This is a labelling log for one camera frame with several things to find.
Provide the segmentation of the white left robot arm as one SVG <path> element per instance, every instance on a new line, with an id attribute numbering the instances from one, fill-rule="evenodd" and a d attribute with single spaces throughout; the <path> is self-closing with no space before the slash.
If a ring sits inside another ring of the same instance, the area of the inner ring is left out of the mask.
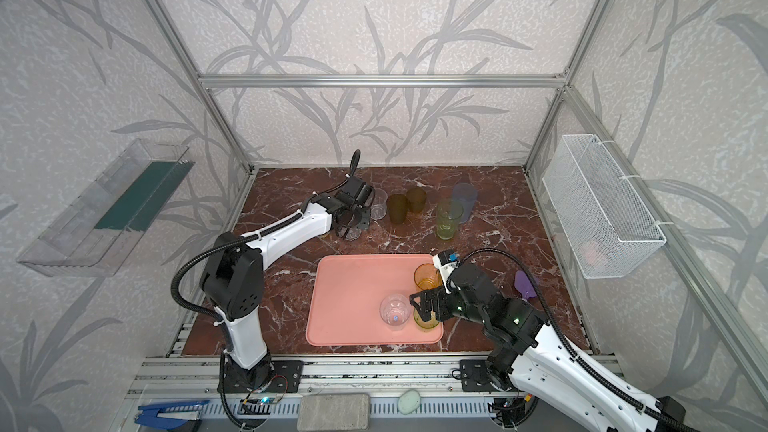
<path id="1" fill-rule="evenodd" d="M 345 180 L 312 194 L 286 217 L 253 232 L 223 233 L 214 245 L 182 265 L 170 283 L 170 295 L 180 307 L 207 315 L 223 328 L 225 349 L 219 366 L 223 379 L 247 391 L 261 389 L 274 376 L 271 355 L 259 319 L 265 272 L 278 259 L 302 244 L 330 232 L 346 237 L 370 226 L 375 188 L 348 172 Z M 200 263 L 205 267 L 199 288 L 210 305 L 184 298 L 180 286 Z"/>

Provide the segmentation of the yellow short glass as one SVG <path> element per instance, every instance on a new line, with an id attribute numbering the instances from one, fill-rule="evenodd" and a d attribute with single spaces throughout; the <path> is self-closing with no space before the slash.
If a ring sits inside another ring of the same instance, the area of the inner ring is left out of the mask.
<path id="1" fill-rule="evenodd" d="M 430 263 L 419 265 L 414 271 L 413 279 L 416 286 L 422 291 L 443 286 L 443 280 L 439 270 Z"/>

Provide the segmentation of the green short glass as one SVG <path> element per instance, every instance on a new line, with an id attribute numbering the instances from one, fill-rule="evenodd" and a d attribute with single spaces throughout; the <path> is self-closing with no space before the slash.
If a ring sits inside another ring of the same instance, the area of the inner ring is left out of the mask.
<path id="1" fill-rule="evenodd" d="M 428 320 L 424 320 L 418 311 L 414 311 L 412 317 L 416 325 L 422 330 L 432 330 L 441 324 L 434 311 L 430 313 Z"/>

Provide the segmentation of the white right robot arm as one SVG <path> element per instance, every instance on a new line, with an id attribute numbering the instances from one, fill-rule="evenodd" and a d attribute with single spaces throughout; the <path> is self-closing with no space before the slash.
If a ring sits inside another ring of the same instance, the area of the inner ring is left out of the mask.
<path id="1" fill-rule="evenodd" d="M 446 285 L 410 295 L 423 319 L 460 318 L 481 325 L 493 345 L 486 375 L 498 391 L 516 390 L 548 403 L 590 431 L 685 431 L 684 408 L 656 398 L 576 348 L 547 315 L 505 296 L 473 263 Z"/>

